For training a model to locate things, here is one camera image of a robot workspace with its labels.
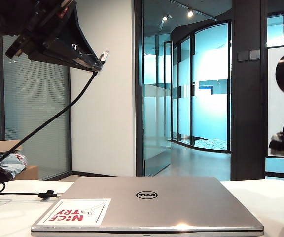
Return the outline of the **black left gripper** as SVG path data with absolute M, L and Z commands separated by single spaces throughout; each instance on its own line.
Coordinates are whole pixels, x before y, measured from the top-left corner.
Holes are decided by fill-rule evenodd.
M 98 72 L 103 64 L 87 42 L 78 23 L 76 1 L 36 0 L 32 16 L 6 51 L 10 59 L 30 60 Z

